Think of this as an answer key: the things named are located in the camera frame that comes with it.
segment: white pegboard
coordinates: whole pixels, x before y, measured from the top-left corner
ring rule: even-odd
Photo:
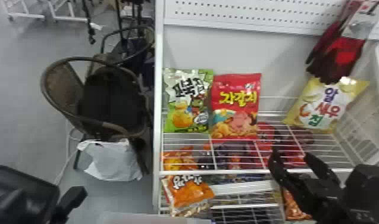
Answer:
[[[346,0],[166,0],[164,24],[320,35]],[[379,39],[379,22],[370,39]]]

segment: snack bag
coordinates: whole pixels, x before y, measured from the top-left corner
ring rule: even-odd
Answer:
[[[261,74],[224,74],[211,88],[212,138],[257,136]]]
[[[282,189],[282,195],[284,198],[284,210],[286,220],[295,221],[312,219],[311,215],[301,211],[299,206],[296,204],[295,199],[293,199],[292,194],[287,189]]]
[[[197,170],[197,162],[192,157],[193,147],[183,147],[177,151],[164,151],[164,170]]]
[[[199,175],[167,176],[161,180],[172,216],[191,216],[208,209],[214,198],[209,185]]]
[[[369,85],[367,81],[342,77],[337,84],[325,85],[312,77],[283,122],[332,133],[346,106]]]
[[[207,131],[209,116],[204,99],[213,71],[164,69],[163,76],[170,97],[164,132]]]

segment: brown chair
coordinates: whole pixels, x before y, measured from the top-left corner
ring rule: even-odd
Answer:
[[[134,82],[139,84],[135,74],[125,68],[117,67],[106,61],[90,58],[90,57],[70,57],[58,60],[52,63],[46,70],[43,72],[40,80],[40,88],[43,96],[46,100],[58,111],[60,111],[70,123],[83,134],[83,140],[89,139],[91,134],[86,131],[85,125],[99,126],[105,129],[111,129],[118,134],[112,136],[113,139],[128,138],[130,140],[137,139],[143,135],[147,127],[151,127],[151,117],[148,110],[148,99],[141,93],[146,102],[146,111],[147,115],[143,118],[143,123],[139,124],[138,129],[135,133],[128,132],[124,127],[119,125],[108,123],[100,120],[91,119],[89,117],[80,116],[79,111],[79,102],[83,98],[84,94],[84,84],[78,77],[76,71],[71,66],[71,62],[74,61],[87,61],[90,63],[90,66],[93,63],[102,66],[109,66],[114,69],[121,71],[122,75],[132,76]],[[81,151],[78,150],[75,161],[74,169],[77,169],[77,164],[80,158]],[[143,157],[140,155],[140,152],[136,150],[137,160],[141,167],[142,173],[149,173],[148,168],[146,167]]]

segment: floor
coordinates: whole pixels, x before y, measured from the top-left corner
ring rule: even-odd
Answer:
[[[0,164],[51,182],[59,174],[65,162],[65,118],[45,101],[39,79],[45,67],[60,58],[90,57],[99,51],[102,34],[115,26],[112,11],[100,8],[94,22],[109,27],[98,32],[98,42],[90,45],[83,23],[26,18],[10,22],[0,6]],[[70,224],[96,223],[102,211],[153,212],[151,175],[111,183],[69,166],[61,189],[76,185],[85,186],[89,196],[72,212]]]

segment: yellow snack bag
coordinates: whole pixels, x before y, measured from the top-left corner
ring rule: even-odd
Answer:
[[[308,129],[332,133],[346,106],[369,85],[368,81],[342,77],[326,85],[312,77],[283,122]]]

